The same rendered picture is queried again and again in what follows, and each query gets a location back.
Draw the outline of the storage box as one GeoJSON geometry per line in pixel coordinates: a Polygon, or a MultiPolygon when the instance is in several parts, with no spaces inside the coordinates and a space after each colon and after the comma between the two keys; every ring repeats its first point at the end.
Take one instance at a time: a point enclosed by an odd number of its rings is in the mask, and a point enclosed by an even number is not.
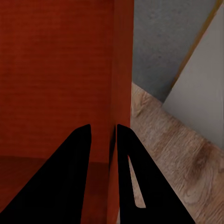
{"type": "Polygon", "coordinates": [[[0,213],[90,124],[80,224],[116,224],[117,125],[130,128],[133,15],[134,0],[0,0],[0,213]]]}

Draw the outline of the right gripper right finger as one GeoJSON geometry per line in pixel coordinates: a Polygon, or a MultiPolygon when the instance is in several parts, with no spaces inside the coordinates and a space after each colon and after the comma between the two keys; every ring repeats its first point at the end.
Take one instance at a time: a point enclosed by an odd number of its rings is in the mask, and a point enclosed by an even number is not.
{"type": "Polygon", "coordinates": [[[117,125],[120,224],[196,224],[135,132],[117,125]],[[135,205],[129,157],[146,205],[135,205]]]}

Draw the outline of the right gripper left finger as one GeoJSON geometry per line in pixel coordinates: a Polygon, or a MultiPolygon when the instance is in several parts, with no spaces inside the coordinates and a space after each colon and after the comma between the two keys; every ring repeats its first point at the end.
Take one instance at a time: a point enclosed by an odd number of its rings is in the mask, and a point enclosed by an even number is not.
{"type": "Polygon", "coordinates": [[[91,125],[75,129],[0,213],[0,224],[80,224],[91,125]]]}

